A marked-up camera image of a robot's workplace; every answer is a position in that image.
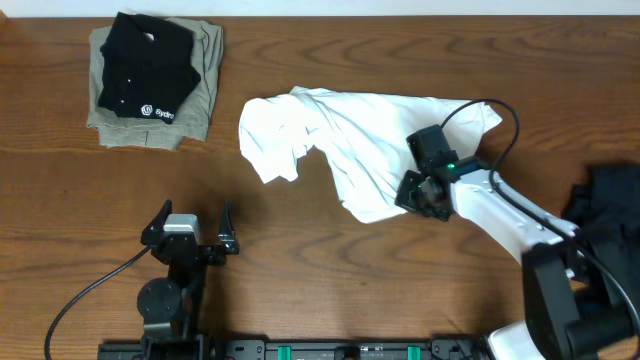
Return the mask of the white t-shirt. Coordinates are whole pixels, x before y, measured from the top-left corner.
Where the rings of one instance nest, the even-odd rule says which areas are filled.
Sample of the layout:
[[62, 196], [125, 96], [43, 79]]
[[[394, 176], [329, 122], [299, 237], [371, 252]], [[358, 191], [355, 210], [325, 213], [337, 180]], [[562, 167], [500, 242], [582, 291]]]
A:
[[238, 135], [241, 154], [263, 183], [296, 180], [298, 160], [313, 148], [322, 151], [342, 206], [370, 224], [404, 212], [395, 198], [405, 172], [416, 167], [409, 135], [443, 125], [449, 145], [464, 158], [501, 121], [486, 103], [296, 86], [248, 101]]

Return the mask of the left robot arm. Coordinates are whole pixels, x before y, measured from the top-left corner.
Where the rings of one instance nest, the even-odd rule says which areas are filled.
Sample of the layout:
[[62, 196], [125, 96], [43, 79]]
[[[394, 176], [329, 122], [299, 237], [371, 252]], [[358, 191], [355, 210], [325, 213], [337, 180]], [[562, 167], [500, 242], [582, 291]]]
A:
[[164, 277], [147, 282], [137, 296], [143, 317], [142, 360], [223, 359], [225, 345], [199, 330], [199, 312], [204, 296], [207, 269], [223, 266], [240, 247], [224, 204], [218, 230], [220, 243], [201, 241], [198, 218], [174, 214], [166, 201], [144, 228], [141, 243], [151, 255], [168, 267]]

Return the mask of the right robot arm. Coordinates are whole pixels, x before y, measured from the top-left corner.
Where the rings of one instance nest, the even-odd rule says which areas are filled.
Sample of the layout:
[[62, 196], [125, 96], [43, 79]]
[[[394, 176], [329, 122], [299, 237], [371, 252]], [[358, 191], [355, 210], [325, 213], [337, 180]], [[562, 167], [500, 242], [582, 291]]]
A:
[[457, 215], [521, 266], [525, 318], [485, 338], [488, 359], [595, 359], [639, 335], [639, 169], [592, 168], [556, 217], [475, 157], [423, 158], [395, 199], [441, 221]]

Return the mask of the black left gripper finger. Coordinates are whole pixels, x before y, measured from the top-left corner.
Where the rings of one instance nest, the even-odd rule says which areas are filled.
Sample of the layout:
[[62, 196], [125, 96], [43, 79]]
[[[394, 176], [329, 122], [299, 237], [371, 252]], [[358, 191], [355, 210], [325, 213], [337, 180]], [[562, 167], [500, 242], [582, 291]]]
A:
[[143, 229], [141, 233], [141, 243], [143, 245], [158, 245], [164, 236], [164, 224], [172, 214], [172, 201], [166, 200], [158, 214]]
[[227, 200], [224, 201], [223, 205], [218, 238], [227, 255], [238, 255], [240, 253], [239, 242], [232, 225], [229, 202]]

